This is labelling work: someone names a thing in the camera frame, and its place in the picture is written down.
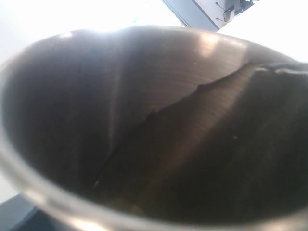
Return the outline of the stainless steel cup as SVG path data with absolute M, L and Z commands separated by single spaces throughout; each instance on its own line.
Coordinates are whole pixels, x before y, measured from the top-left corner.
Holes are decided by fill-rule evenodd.
M 52 36 L 0 70 L 0 167 L 83 231 L 305 231 L 308 65 L 192 28 Z

